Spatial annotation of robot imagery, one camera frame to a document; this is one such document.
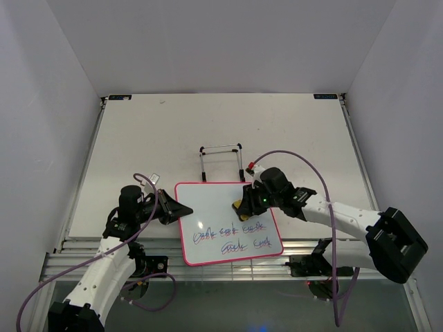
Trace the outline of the yellow bone-shaped eraser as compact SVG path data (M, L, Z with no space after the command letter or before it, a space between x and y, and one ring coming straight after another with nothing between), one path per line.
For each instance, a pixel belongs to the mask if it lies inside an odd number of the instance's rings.
M240 199L233 202L232 209L234 210L234 212L237 215L237 218L241 222L244 222L253 216L253 211L251 210L247 200Z

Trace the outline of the pink framed whiteboard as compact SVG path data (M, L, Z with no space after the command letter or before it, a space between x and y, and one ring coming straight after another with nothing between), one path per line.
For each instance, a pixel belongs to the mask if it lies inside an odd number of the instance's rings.
M193 209L179 219L183 260L189 266L278 256L283 243L273 210L240 221L231 204L245 184L177 183L176 200Z

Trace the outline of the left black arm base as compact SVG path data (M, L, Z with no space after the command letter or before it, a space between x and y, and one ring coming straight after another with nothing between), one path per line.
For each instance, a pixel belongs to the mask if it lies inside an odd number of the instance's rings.
M142 277L157 273L166 273L168 267L168 257L158 255L146 255L143 245L132 242L129 244L129 258L134 260L136 270L129 277L129 281L125 282L124 288L120 294L123 299L139 300L147 292L149 288L149 280L137 282L129 286L132 282Z

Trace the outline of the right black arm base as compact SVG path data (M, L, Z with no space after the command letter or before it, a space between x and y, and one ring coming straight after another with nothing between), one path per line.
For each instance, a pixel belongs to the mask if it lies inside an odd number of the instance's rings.
M332 243L331 238L320 239L309 255L290 255L285 266L292 277L325 277L324 280L308 281L309 290L322 300L332 299L332 265L323 254Z

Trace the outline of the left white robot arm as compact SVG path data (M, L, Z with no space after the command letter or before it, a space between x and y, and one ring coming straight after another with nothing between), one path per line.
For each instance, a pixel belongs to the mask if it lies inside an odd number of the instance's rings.
M192 208L175 201L164 190L144 194L137 185L121 189L118 206L107 218L96 255L87 263L77 286L48 311L49 331L104 331L109 311L121 290L149 286L151 278L171 278L159 264L163 256L148 257L136 239L144 225L163 225L191 215Z

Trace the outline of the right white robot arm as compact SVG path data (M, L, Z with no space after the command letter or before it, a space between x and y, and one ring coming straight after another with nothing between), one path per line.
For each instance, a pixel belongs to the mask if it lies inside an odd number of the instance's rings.
M253 182L232 204L240 221L278 208L288 217L326 225L353 238L321 239L311 254L290 265L297 275L350 276L357 268L367 268L404 284L428 251L425 240L396 208L379 212L328 203L315 190L294 186L277 167L256 166L249 174Z

